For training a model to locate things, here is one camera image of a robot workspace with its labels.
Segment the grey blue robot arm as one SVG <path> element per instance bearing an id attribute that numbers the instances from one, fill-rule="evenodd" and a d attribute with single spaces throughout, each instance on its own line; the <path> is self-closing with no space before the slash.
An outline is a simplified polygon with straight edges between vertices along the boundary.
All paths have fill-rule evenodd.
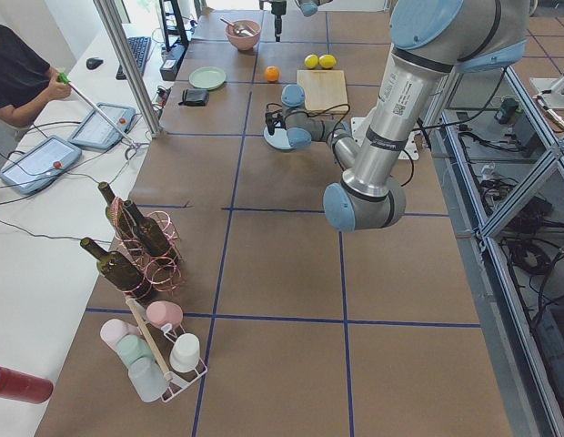
<path id="1" fill-rule="evenodd" d="M 270 11 L 274 16 L 274 37 L 279 42 L 283 31 L 283 16 L 287 13 L 286 0 L 272 0 L 270 3 Z M 322 5 L 331 3 L 331 0 L 297 0 L 295 4 L 303 16 L 309 17 L 317 12 Z"/>
<path id="2" fill-rule="evenodd" d="M 266 112 L 269 134 L 280 125 L 291 148 L 325 142 L 344 166 L 324 192 L 327 222 L 339 231 L 381 229 L 404 214 L 406 199 L 391 170 L 434 86 L 451 71 L 507 67 L 527 43 L 527 1 L 399 1 L 389 22 L 391 51 L 365 136 L 356 141 L 338 122 L 311 117 L 306 93 L 286 86 L 282 107 Z"/>

